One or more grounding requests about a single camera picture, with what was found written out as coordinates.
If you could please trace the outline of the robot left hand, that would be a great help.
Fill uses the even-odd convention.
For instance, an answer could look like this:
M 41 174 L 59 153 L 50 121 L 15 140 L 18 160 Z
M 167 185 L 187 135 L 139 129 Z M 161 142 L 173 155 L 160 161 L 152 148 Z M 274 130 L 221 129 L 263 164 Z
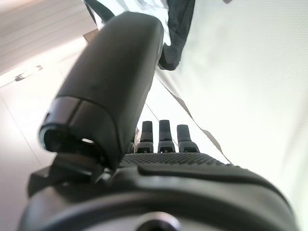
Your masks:
M 54 98 L 38 139 L 56 154 L 33 172 L 20 231 L 296 231 L 283 194 L 258 174 L 199 151 L 167 120 L 158 151 L 135 128 L 161 56 L 161 22 L 123 13 L 80 55 Z

